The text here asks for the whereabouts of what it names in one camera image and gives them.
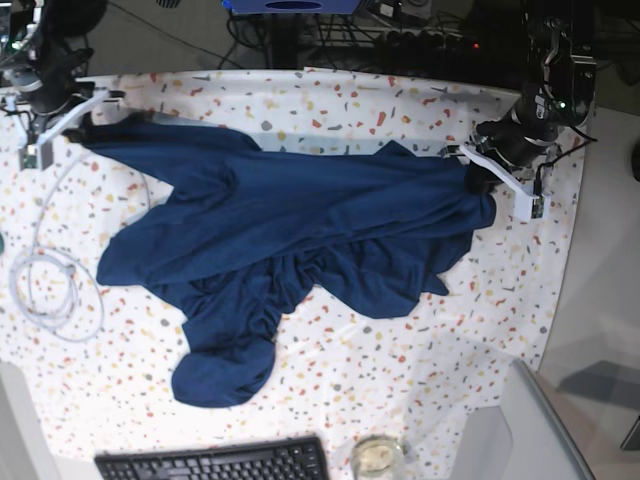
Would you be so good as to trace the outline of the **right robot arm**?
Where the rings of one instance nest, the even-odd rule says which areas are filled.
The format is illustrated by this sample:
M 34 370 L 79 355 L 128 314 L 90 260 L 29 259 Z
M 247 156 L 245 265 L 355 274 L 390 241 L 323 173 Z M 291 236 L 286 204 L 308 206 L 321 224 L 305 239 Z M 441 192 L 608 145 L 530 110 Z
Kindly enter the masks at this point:
M 106 1 L 3 1 L 1 79 L 41 117 L 59 115 L 87 97 L 74 72 L 93 56 L 69 41 L 87 36 L 102 20 Z

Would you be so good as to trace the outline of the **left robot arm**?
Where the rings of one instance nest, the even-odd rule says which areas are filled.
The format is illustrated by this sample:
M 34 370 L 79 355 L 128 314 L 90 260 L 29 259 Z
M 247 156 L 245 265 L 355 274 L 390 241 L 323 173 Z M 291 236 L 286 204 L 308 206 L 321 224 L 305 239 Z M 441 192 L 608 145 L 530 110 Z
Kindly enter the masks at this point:
M 534 192 L 541 192 L 544 169 L 594 143 L 582 126 L 589 117 L 594 99 L 596 61 L 592 53 L 594 34 L 591 3 L 576 1 L 526 1 L 523 26 L 528 38 L 527 79 L 520 98 L 498 121 L 477 125 L 477 152 L 493 165 L 479 173 L 472 185 L 481 181 L 504 183 L 508 175 L 530 169 L 548 153 L 563 129 L 571 130 L 581 142 L 556 153 L 536 168 Z

